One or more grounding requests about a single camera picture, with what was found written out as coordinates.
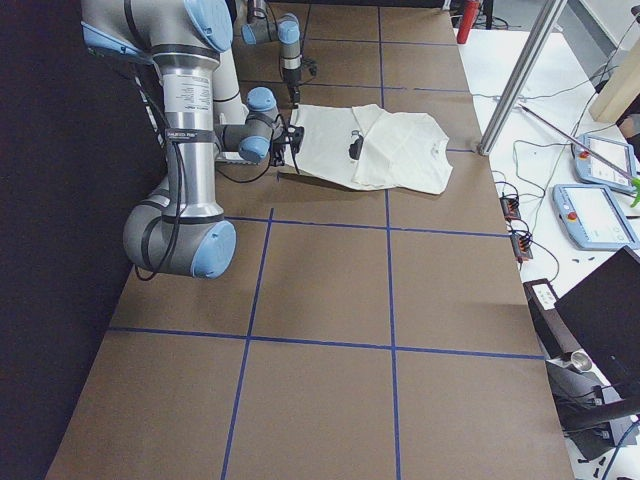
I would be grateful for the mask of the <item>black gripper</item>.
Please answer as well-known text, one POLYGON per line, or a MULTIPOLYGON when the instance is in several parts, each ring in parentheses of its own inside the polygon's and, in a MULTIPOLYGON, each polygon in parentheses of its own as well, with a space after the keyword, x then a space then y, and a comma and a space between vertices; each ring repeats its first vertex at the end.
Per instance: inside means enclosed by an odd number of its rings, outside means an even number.
POLYGON ((292 109, 298 109, 300 107, 300 85, 302 83, 302 73, 300 69, 284 69, 283 80, 287 86, 287 90, 292 100, 292 109))
POLYGON ((281 135, 272 141, 270 165, 272 167, 281 166, 286 153, 295 158, 300 151, 304 133, 305 129, 302 126, 290 125, 285 127, 281 135))

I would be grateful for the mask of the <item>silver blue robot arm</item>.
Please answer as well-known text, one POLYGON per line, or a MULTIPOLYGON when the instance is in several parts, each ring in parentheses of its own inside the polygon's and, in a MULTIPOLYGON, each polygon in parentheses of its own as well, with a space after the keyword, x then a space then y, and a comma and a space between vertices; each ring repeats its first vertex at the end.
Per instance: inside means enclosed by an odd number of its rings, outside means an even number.
POLYGON ((217 203, 220 161, 280 166, 304 137, 271 90, 239 90, 227 1, 86 1, 84 41, 95 54, 153 67, 167 175, 129 215, 126 254, 139 279, 213 279, 231 263, 236 231, 217 203))
POLYGON ((297 17, 286 13, 277 18, 267 1, 248 1, 241 36, 247 45, 275 41, 279 43, 278 69, 287 87, 290 102, 296 106, 300 102, 303 67, 301 30, 297 17))

